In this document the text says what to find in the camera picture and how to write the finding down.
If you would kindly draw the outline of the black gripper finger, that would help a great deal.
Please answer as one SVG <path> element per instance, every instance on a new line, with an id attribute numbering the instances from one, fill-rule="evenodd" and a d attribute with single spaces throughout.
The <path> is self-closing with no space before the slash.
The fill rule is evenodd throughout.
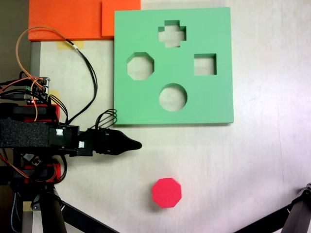
<path id="1" fill-rule="evenodd" d="M 142 144 L 126 136 L 121 131 L 112 131 L 112 154 L 120 155 L 131 150 L 138 150 L 142 148 Z"/>

